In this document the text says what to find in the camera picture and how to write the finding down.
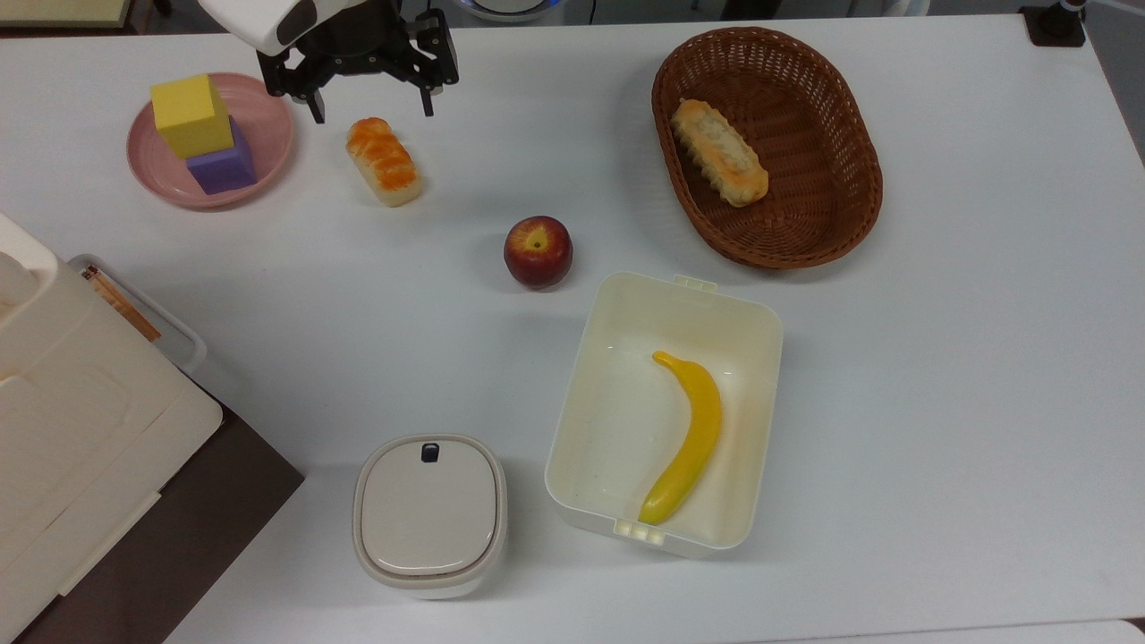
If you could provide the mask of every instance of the pink plate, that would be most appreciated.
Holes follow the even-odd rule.
[[[261,193],[286,165],[294,141],[294,120],[282,99],[267,94],[262,81],[242,73],[212,73],[211,80],[227,103],[227,111],[246,136],[254,157],[258,182],[246,188],[207,195],[171,151],[155,128],[155,111],[148,103],[127,135],[127,164],[144,188],[168,202],[189,209],[211,209]]]

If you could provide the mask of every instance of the white lidded container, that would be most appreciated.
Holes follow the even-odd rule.
[[[545,486],[567,523],[701,558],[747,539],[767,453],[783,327],[760,304],[716,284],[617,273],[601,284],[585,325]],[[722,429],[692,494],[658,526],[637,520],[676,456],[690,405],[676,376],[653,361],[665,351],[716,380]]]
[[[390,441],[362,468],[354,550],[373,579],[421,599],[448,599],[488,579],[505,545],[505,472],[458,434]]]

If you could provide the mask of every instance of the wicker basket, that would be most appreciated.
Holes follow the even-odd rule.
[[[710,103],[756,150],[771,175],[763,199],[720,201],[672,135],[684,99]],[[875,225],[883,201],[875,148],[843,77],[807,45],[763,28],[702,33],[661,65],[652,102],[680,204],[728,259],[816,266],[846,254]]]

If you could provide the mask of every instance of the toy banana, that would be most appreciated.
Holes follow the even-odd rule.
[[[640,523],[658,525],[676,513],[708,466],[708,460],[711,458],[716,441],[719,440],[724,413],[716,380],[706,369],[663,351],[657,351],[652,358],[676,375],[692,403],[688,435],[684,438],[684,445],[676,454],[676,458],[672,458],[668,469],[652,486],[652,492],[645,497],[643,506],[640,509]]]

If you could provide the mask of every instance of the red apple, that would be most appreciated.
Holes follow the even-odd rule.
[[[519,221],[505,237],[505,266],[513,277],[530,289],[560,282],[572,266],[572,238],[552,217]]]

